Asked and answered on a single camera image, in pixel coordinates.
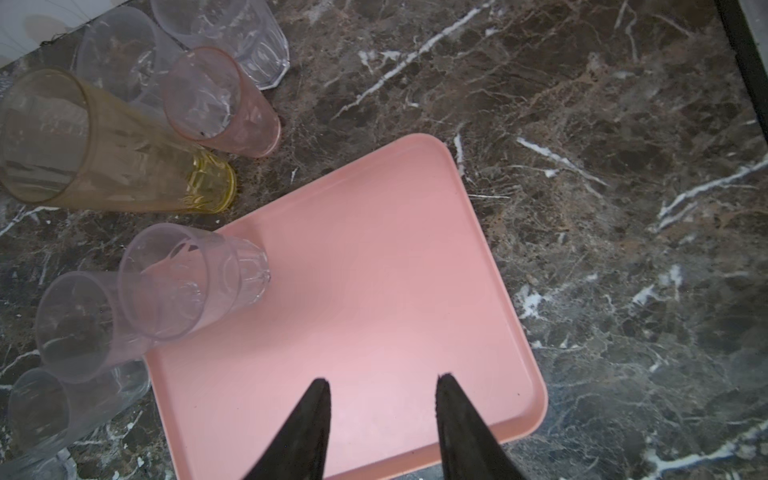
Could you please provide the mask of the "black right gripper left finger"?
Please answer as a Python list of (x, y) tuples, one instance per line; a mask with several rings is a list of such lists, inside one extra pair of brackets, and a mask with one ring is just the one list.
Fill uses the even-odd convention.
[(316, 378), (244, 479), (323, 479), (330, 426), (330, 384)]

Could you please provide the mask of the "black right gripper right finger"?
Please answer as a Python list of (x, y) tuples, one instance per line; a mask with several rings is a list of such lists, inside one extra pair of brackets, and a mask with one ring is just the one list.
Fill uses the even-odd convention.
[(437, 380), (436, 420), (444, 479), (526, 479), (452, 374)]

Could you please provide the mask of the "pink plastic tray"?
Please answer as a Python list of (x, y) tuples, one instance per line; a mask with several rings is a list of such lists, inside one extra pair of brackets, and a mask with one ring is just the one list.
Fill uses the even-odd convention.
[(332, 394), (329, 479), (438, 462), (452, 374), (508, 442), (546, 385), (448, 148), (400, 138), (222, 228), (261, 245), (263, 297), (148, 354), (176, 475), (239, 479), (312, 380)]

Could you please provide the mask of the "clear ribbed small glass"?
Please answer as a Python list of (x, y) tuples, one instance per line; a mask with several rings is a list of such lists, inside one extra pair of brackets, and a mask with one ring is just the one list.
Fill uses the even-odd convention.
[(115, 272), (71, 271), (56, 278), (35, 319), (43, 366), (67, 383), (83, 383), (128, 361), (156, 342), (127, 319)]

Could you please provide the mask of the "clear small round glass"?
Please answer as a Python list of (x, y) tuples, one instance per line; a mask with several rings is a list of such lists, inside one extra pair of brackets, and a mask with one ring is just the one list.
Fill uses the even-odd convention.
[(82, 383), (67, 383), (35, 368), (13, 385), (8, 401), (12, 438), (34, 458), (54, 455), (139, 401), (151, 385), (135, 360)]

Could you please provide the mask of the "clear faceted short tumbler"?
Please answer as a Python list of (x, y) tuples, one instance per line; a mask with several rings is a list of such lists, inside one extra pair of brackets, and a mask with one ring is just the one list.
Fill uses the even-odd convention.
[(261, 90), (279, 85), (290, 67), (288, 40), (260, 0), (152, 0), (159, 25), (189, 49), (229, 54)]

